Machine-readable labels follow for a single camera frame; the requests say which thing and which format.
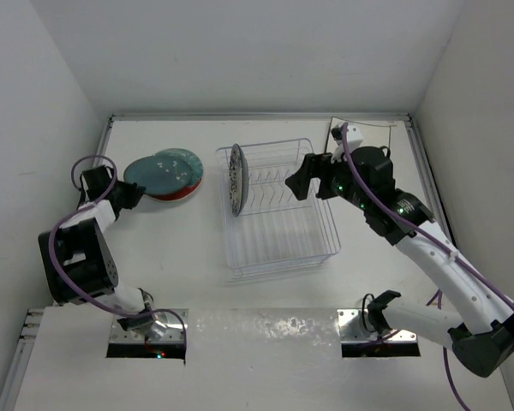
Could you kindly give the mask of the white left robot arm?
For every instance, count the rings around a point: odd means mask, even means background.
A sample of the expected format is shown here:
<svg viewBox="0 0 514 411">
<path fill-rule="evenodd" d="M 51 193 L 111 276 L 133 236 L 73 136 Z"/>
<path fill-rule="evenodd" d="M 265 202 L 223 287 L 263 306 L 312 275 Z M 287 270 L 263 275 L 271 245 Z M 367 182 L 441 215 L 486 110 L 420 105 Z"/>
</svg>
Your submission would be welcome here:
<svg viewBox="0 0 514 411">
<path fill-rule="evenodd" d="M 144 334 L 152 329 L 156 316 L 152 297 L 143 289 L 123 284 L 108 248 L 104 232 L 123 209 L 138 205 L 144 188 L 135 183 L 113 181 L 113 169 L 101 165 L 80 175 L 78 208 L 90 210 L 70 218 L 58 228 L 55 255 L 67 277 L 94 300 L 114 311 L 128 314 L 117 321 L 124 331 Z"/>
</svg>

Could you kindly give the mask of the red floral round plate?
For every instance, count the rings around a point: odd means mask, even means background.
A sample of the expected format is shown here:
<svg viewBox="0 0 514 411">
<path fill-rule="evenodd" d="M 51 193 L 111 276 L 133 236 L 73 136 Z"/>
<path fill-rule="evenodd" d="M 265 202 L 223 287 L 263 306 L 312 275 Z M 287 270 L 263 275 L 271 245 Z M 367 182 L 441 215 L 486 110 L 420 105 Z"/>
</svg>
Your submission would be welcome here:
<svg viewBox="0 0 514 411">
<path fill-rule="evenodd" d="M 198 190 L 201 182 L 202 180 L 199 179 L 193 186 L 185 186 L 173 194 L 152 195 L 151 198 L 161 202 L 176 202 L 185 200 Z"/>
</svg>

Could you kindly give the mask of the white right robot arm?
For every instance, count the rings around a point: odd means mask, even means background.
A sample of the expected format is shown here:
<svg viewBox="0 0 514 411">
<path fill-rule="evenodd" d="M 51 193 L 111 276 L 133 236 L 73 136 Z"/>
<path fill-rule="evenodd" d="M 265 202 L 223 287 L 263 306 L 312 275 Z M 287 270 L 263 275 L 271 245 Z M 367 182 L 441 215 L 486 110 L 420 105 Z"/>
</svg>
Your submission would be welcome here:
<svg viewBox="0 0 514 411">
<path fill-rule="evenodd" d="M 370 333 L 413 331 L 449 349 L 482 378 L 514 352 L 514 303 L 497 296 L 480 275 L 469 273 L 470 263 L 446 238 L 432 212 L 413 194 L 396 188 L 388 154 L 372 146 L 338 161 L 330 153 L 309 153 L 285 184 L 304 200 L 314 178 L 320 181 L 317 198 L 340 197 L 362 211 L 371 230 L 418 265 L 455 307 L 452 313 L 438 312 L 387 290 L 368 304 L 362 324 Z"/>
</svg>

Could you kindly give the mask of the square grey plate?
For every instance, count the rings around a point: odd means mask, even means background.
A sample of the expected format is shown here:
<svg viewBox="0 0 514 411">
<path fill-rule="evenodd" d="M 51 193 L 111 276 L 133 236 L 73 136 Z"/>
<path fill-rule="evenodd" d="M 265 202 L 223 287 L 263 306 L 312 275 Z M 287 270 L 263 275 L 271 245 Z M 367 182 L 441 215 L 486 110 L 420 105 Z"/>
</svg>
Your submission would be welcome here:
<svg viewBox="0 0 514 411">
<path fill-rule="evenodd" d="M 364 122 L 333 117 L 330 121 L 329 131 L 326 136 L 324 152 L 332 153 L 330 146 L 331 129 L 339 123 L 346 122 L 353 123 L 360 129 L 363 136 L 363 142 L 360 146 L 390 146 L 393 130 L 397 126 L 395 122 Z"/>
</svg>

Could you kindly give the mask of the white round plate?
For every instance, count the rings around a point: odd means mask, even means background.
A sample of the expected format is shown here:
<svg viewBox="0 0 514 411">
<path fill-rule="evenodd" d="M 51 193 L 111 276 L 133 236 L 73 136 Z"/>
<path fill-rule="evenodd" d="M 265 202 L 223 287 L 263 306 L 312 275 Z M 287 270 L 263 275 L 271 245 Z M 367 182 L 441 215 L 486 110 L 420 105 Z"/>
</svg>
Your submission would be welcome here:
<svg viewBox="0 0 514 411">
<path fill-rule="evenodd" d="M 186 185 L 187 188 L 193 188 L 200 183 L 204 175 L 204 168 L 200 158 L 192 151 L 182 148 L 169 148 L 159 152 L 156 155 L 168 155 L 188 163 L 193 171 L 193 175 Z"/>
</svg>

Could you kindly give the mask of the black white speckled plate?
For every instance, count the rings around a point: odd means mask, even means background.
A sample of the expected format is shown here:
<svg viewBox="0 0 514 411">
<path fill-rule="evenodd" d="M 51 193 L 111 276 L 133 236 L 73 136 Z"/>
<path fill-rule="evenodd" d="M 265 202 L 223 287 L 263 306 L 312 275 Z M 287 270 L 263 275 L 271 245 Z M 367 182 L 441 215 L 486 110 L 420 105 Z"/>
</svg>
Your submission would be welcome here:
<svg viewBox="0 0 514 411">
<path fill-rule="evenodd" d="M 231 147 L 229 160 L 229 201 L 234 217 L 238 217 L 246 205 L 248 190 L 248 161 L 242 148 L 234 144 Z"/>
</svg>

